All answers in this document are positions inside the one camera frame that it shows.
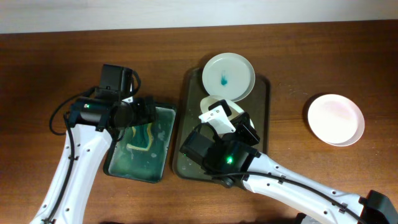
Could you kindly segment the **white plate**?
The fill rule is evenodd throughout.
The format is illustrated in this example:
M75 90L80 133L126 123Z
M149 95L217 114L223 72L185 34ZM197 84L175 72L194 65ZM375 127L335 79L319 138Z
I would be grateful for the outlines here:
M227 114L227 110L217 112L217 106L215 109L209 109L209 107L219 101L223 100L223 97L217 95L210 95L203 98L200 102L200 109L202 114L199 115L201 123L210 124L217 134L227 134L236 131L236 128L232 124L232 120L237 118L239 115L244 113L244 110L231 100L225 99L231 114Z
M233 102L247 97L254 88L256 74L251 63L235 53L222 53L211 58L202 71L202 83L209 95Z
M365 130L360 108L349 98L336 94L314 99L308 107L307 121L318 139L337 147L356 143Z

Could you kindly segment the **green yellow sponge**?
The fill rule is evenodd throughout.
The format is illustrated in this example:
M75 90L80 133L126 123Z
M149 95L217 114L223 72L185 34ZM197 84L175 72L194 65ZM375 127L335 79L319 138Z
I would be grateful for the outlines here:
M127 130L128 138L126 147L137 151L149 151L154 141L151 129L152 123L129 128Z

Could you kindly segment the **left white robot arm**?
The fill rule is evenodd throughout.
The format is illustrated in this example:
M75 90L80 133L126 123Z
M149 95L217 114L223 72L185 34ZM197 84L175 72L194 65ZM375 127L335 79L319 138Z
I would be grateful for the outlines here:
M122 129L155 120L155 101L80 97L65 114L65 145L43 204L32 223L82 223L103 157Z

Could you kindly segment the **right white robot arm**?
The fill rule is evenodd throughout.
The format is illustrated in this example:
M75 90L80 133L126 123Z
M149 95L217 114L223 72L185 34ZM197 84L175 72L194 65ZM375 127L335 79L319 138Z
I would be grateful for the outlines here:
M227 188L240 187L276 199L320 223L397 223L397 210L385 195L342 192L286 169L253 146L258 143L249 115L230 121L220 111L200 115L214 133L202 167Z

